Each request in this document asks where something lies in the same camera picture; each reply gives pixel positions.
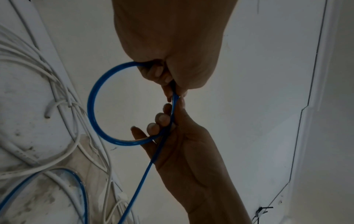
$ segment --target fingernail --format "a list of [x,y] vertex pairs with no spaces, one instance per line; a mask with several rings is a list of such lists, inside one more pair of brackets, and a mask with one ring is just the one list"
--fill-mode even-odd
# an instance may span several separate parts
[[167,76],[166,78],[165,78],[165,82],[166,83],[169,83],[170,81],[172,81],[172,76]]
[[185,101],[184,101],[184,98],[183,98],[183,97],[180,97],[180,98],[178,99],[178,101],[179,101],[179,103],[181,104],[181,107],[182,107],[183,109],[185,109]]
[[159,66],[156,68],[156,71],[155,71],[155,77],[159,77],[163,72],[163,66]]
[[160,117],[159,117],[159,121],[161,122],[164,122],[166,119],[167,119],[167,116],[166,114],[162,114]]

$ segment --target white wall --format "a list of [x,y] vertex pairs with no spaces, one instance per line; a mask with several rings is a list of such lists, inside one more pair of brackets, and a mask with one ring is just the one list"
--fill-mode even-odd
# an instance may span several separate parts
[[322,101],[308,112],[313,115],[307,144],[291,180],[288,215],[300,224],[353,223],[353,9],[353,1],[343,0]]
[[[35,1],[83,102],[95,81],[129,61],[113,26],[111,2]],[[240,0],[223,38],[216,71],[186,98],[191,117],[213,136],[250,216],[288,183],[301,110],[307,105],[325,0]],[[159,86],[137,69],[113,77],[96,113],[105,131],[131,139],[166,102]],[[111,152],[132,196],[148,163],[140,147]],[[183,208],[155,170],[135,204],[143,223],[185,223]]]

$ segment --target blue cable loop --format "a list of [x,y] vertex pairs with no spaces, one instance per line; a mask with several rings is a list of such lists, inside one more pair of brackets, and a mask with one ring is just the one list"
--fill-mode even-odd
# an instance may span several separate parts
[[148,138],[144,138],[144,139],[140,139],[140,140],[135,140],[135,141],[124,141],[124,140],[119,140],[119,139],[116,139],[116,138],[113,138],[109,135],[107,135],[101,128],[100,126],[97,124],[97,121],[96,121],[96,117],[95,117],[95,113],[94,113],[94,105],[95,105],[95,99],[96,99],[96,96],[97,96],[97,93],[98,91],[100,90],[100,88],[102,87],[102,85],[112,76],[114,75],[115,73],[123,70],[123,69],[126,69],[126,68],[129,68],[129,67],[133,67],[133,66],[144,66],[144,67],[151,67],[153,65],[153,62],[145,62],[145,63],[140,63],[140,62],[128,62],[128,63],[124,63],[124,64],[121,64],[121,65],[118,65],[112,69],[110,69],[109,71],[107,71],[106,73],[104,73],[103,76],[101,76],[97,82],[95,83],[95,85],[93,86],[91,92],[90,92],[90,95],[88,96],[88,101],[87,101],[87,116],[88,116],[88,119],[93,127],[93,129],[95,130],[95,132],[101,137],[103,138],[104,140],[112,143],[112,144],[115,144],[115,145],[124,145],[124,146],[133,146],[133,145],[142,145],[142,144],[146,144],[148,142],[151,142],[153,141],[154,139],[162,136],[162,139],[161,139],[161,142],[160,144],[158,145],[157,147],[157,150],[155,152],[155,154],[153,155],[152,159],[150,160],[149,162],[149,165],[148,167],[146,168],[145,172],[144,172],[144,175],[143,177],[141,178],[140,180],[140,183],[132,197],[132,199],[130,200],[130,203],[128,204],[127,208],[125,209],[121,219],[119,220],[118,224],[123,224],[124,220],[126,219],[127,215],[129,214],[143,184],[144,184],[144,181],[148,175],[148,172],[152,166],[153,163],[155,163],[155,161],[157,160],[157,158],[159,157],[159,154],[163,148],[163,145],[165,144],[169,134],[170,134],[170,129],[171,129],[171,126],[172,126],[172,123],[174,121],[174,109],[176,107],[176,103],[177,103],[177,100],[179,99],[179,96],[175,93],[175,90],[174,90],[174,86],[172,86],[173,88],[173,96],[172,96],[172,112],[171,112],[171,120],[170,120],[170,123],[167,127],[163,128],[161,130],[161,132],[158,134],[158,135],[154,135],[154,136],[150,136]]
[[[70,169],[65,169],[65,168],[56,168],[56,169],[51,169],[52,170],[63,170],[68,172],[69,174],[71,174],[72,176],[74,176],[74,178],[77,180],[77,182],[80,185],[80,189],[83,195],[83,199],[84,199],[84,207],[85,207],[85,212],[84,212],[84,224],[89,224],[89,204],[87,202],[87,194],[86,194],[86,189],[84,186],[84,183],[81,181],[80,177],[73,172]],[[16,193],[20,193],[21,190],[23,190],[25,188],[25,184],[27,184],[28,182],[30,182],[31,180],[34,179],[34,177],[36,177],[40,172],[34,173],[31,176],[27,177],[26,179],[24,179],[19,185],[17,185],[5,198],[4,200],[0,203],[0,214],[2,212],[2,210],[4,209],[4,207],[6,206],[7,203],[12,202],[15,199],[15,194]]]

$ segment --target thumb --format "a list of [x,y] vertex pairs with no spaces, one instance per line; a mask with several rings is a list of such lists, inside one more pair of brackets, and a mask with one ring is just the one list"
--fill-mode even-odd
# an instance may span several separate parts
[[177,101],[174,110],[174,123],[185,133],[193,133],[199,127],[185,110],[185,101],[183,97],[180,97]]

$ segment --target blue cable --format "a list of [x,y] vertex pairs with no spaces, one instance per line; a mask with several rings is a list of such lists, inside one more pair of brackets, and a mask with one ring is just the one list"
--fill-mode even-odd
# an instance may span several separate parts
[[[84,224],[89,224],[89,204],[87,202],[87,194],[86,194],[86,189],[84,186],[84,183],[81,181],[81,179],[79,178],[79,176],[72,170],[70,169],[66,169],[66,168],[56,168],[56,169],[51,169],[51,170],[63,170],[68,172],[69,174],[71,174],[72,176],[74,176],[74,178],[77,180],[77,182],[80,185],[80,189],[83,195],[83,199],[84,199],[84,207],[85,207],[85,212],[84,212]],[[12,202],[15,199],[15,194],[19,193],[24,187],[25,184],[28,183],[29,181],[32,181],[34,179],[35,176],[39,175],[40,172],[34,173],[31,176],[27,177],[26,179],[24,179],[19,185],[17,185],[5,198],[4,200],[0,203],[0,214],[2,212],[2,210],[4,209],[4,207],[6,206],[7,203]]]
[[176,107],[176,103],[177,100],[179,99],[179,96],[175,93],[174,89],[173,89],[173,96],[172,96],[172,112],[171,112],[171,120],[170,123],[167,127],[163,128],[161,130],[161,132],[158,135],[154,135],[154,136],[150,136],[148,138],[145,139],[141,139],[141,140],[135,140],[135,141],[124,141],[124,140],[119,140],[116,138],[113,138],[109,135],[107,135],[97,124],[96,121],[96,117],[95,117],[95,113],[94,113],[94,105],[95,105],[95,99],[97,96],[98,91],[100,90],[100,88],[102,87],[102,85],[114,74],[116,74],[117,72],[129,68],[129,67],[134,67],[134,66],[144,66],[144,67],[151,67],[153,65],[153,62],[145,62],[145,63],[140,63],[140,62],[128,62],[128,63],[124,63],[121,65],[118,65],[112,69],[110,69],[109,71],[107,71],[106,73],[103,74],[103,76],[101,76],[97,82],[95,83],[95,85],[93,86],[90,95],[88,96],[88,101],[87,101],[87,116],[88,119],[93,127],[93,129],[95,130],[95,132],[104,140],[115,144],[115,145],[124,145],[124,146],[133,146],[133,145],[142,145],[142,144],[146,144],[148,142],[153,141],[154,139],[158,138],[159,136],[162,136],[161,142],[157,147],[157,150],[155,152],[155,154],[152,156],[152,159],[149,162],[148,167],[146,168],[143,177],[140,180],[140,183],[132,197],[132,199],[130,200],[130,203],[128,204],[127,208],[125,209],[121,219],[119,220],[118,224],[123,224],[124,220],[126,219],[127,215],[129,214],[140,190],[141,187],[144,184],[144,181],[148,175],[148,172],[152,166],[153,163],[155,163],[155,161],[157,160],[157,158],[159,157],[159,154],[163,148],[163,145],[165,144],[169,134],[170,134],[170,129],[172,126],[172,123],[174,121],[174,109]]

